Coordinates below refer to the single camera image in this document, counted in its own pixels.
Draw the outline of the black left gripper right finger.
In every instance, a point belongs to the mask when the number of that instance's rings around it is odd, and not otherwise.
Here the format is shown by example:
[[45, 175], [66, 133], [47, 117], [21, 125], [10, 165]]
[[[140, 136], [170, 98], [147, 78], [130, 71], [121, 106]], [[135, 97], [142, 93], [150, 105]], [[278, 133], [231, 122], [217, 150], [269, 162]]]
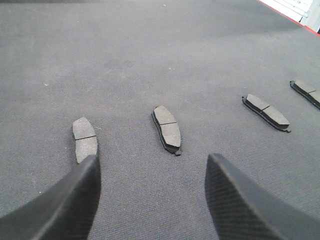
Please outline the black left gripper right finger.
[[208, 155], [204, 192], [221, 240], [318, 240], [320, 221], [270, 194], [219, 153]]

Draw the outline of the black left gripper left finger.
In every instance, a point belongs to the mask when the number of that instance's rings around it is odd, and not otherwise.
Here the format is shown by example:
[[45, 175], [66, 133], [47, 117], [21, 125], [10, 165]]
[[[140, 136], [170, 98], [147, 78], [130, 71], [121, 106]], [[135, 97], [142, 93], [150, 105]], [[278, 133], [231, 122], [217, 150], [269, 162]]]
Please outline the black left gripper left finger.
[[2, 240], [86, 240], [101, 195], [101, 167], [90, 155], [26, 205], [1, 217]]

